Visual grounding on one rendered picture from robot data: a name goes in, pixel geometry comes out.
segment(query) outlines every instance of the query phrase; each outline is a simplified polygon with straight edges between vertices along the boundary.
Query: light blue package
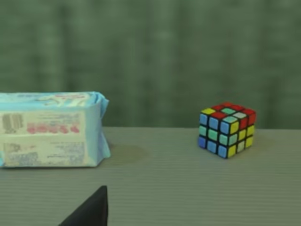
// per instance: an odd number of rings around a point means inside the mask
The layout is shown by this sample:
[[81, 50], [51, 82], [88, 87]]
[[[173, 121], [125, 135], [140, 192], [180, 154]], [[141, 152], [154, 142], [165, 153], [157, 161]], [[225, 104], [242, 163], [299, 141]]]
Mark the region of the light blue package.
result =
[[2, 167], [95, 167], [110, 157], [98, 92], [0, 93]]

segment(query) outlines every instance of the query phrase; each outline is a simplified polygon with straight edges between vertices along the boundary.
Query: package top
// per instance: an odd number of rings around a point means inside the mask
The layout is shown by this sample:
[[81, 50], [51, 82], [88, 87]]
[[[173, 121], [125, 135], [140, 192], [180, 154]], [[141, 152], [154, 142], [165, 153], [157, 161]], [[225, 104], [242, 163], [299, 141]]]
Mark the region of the package top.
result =
[[101, 101], [98, 92], [0, 93], [0, 110], [14, 108], [89, 107]]

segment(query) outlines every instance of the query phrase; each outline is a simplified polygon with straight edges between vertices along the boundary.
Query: puzzle cube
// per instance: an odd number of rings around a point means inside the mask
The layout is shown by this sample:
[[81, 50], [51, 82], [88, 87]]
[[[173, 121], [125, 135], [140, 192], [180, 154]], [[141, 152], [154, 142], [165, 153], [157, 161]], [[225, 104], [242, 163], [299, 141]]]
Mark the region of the puzzle cube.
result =
[[198, 145], [229, 158], [253, 144], [256, 112], [225, 102], [201, 111]]

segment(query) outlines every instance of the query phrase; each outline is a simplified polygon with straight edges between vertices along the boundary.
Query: table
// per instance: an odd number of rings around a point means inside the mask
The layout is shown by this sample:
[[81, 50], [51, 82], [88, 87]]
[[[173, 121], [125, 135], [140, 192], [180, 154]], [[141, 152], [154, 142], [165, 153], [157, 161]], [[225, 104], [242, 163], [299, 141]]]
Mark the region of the table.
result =
[[257, 130], [228, 160], [197, 146], [198, 129], [105, 134], [97, 168], [0, 170], [0, 225], [55, 226], [101, 185], [109, 226], [301, 225], [301, 130]]

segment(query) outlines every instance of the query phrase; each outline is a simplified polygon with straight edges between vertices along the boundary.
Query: background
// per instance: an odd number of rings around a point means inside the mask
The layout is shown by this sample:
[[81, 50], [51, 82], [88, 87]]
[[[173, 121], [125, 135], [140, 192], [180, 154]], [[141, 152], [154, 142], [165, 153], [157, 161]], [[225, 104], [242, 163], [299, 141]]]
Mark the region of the background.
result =
[[0, 90], [102, 92], [107, 126], [232, 101], [301, 129], [300, 0], [1, 0]]

